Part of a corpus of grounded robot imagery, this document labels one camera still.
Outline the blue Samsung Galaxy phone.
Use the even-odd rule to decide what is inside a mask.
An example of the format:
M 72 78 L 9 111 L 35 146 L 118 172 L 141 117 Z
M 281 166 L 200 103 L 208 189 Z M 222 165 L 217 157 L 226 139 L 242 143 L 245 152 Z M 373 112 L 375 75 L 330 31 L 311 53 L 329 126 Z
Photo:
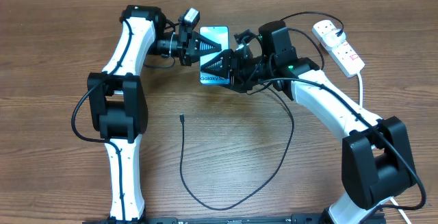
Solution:
M 220 44 L 223 51 L 229 49 L 229 28 L 226 25 L 201 27 L 199 34 Z M 215 52 L 201 56 L 199 61 L 200 66 L 208 63 L 219 54 L 219 52 Z M 229 83 L 229 77 L 218 77 L 200 71 L 200 83 L 202 85 L 224 85 Z

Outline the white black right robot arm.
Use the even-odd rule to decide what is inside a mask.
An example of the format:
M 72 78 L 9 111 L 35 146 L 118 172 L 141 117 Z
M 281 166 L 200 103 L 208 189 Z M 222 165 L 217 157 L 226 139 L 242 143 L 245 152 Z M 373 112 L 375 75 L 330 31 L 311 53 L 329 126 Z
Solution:
M 235 36 L 225 26 L 205 26 L 200 81 L 235 92 L 269 83 L 314 113 L 342 144 L 342 197 L 325 209 L 321 223 L 369 223 L 389 200 L 420 186 L 404 123 L 382 119 L 336 88 L 309 58 L 299 58 L 289 28 L 272 21 Z

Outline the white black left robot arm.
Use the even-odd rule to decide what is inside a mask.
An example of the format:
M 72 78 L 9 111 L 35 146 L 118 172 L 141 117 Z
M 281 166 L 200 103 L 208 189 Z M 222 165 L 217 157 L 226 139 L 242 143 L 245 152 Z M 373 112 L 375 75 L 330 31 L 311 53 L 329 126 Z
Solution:
M 201 49 L 209 39 L 194 31 L 200 13 L 194 8 L 177 23 L 153 6 L 128 5 L 120 16 L 123 30 L 111 60 L 100 73 L 90 73 L 87 93 L 75 107 L 72 120 L 85 101 L 90 104 L 97 143 L 107 150 L 112 206 L 105 223 L 145 223 L 145 200 L 140 185 L 140 144 L 148 124 L 148 107 L 141 84 L 141 71 L 148 55 L 178 58 L 190 66 L 221 46 Z

